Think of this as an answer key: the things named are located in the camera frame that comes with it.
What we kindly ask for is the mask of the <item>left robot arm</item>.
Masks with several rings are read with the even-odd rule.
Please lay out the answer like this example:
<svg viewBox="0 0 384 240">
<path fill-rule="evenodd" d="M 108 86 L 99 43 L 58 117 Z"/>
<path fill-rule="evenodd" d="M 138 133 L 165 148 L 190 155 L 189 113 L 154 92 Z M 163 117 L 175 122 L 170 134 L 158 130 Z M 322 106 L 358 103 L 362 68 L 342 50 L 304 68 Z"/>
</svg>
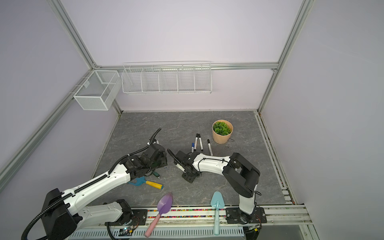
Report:
<svg viewBox="0 0 384 240">
<path fill-rule="evenodd" d="M 27 225 L 21 238 L 26 240 L 33 226 L 42 221 L 44 240 L 64 240 L 75 231 L 99 223 L 125 225 L 139 224 L 125 200 L 87 208 L 87 205 L 110 190 L 154 170 L 167 166 L 167 152 L 153 142 L 141 150 L 141 156 L 125 155 L 105 173 L 77 187 L 50 191 L 42 211 Z"/>
</svg>

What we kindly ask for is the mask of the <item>purple garden trowel pink handle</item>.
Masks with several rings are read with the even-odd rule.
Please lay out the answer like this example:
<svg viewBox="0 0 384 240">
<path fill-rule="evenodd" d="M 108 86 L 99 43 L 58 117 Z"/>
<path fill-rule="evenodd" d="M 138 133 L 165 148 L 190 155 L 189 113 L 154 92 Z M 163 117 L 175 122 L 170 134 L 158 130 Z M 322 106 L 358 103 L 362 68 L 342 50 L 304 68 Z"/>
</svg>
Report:
<svg viewBox="0 0 384 240">
<path fill-rule="evenodd" d="M 155 229 L 162 215 L 168 213 L 171 210 L 172 204 L 173 204 L 172 193 L 167 193 L 160 199 L 157 205 L 158 214 L 155 217 L 155 219 L 151 222 L 150 226 L 148 227 L 147 231 L 144 234 L 146 238 L 149 238 L 151 236 L 153 230 Z"/>
</svg>

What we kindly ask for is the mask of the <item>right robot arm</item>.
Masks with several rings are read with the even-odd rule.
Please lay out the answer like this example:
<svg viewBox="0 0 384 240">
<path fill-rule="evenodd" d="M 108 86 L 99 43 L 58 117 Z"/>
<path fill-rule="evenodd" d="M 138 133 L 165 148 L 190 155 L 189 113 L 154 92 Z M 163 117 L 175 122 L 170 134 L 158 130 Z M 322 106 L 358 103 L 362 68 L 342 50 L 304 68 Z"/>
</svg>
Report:
<svg viewBox="0 0 384 240">
<path fill-rule="evenodd" d="M 260 179 L 260 171 L 239 153 L 231 156 L 216 157 L 199 152 L 185 154 L 182 151 L 174 154 L 167 150 L 174 159 L 174 164 L 183 171 L 182 178 L 193 183 L 203 172 L 223 176 L 231 187 L 239 194 L 239 208 L 237 212 L 227 214 L 227 221 L 231 224 L 262 223 L 261 215 L 256 212 L 257 186 Z"/>
</svg>

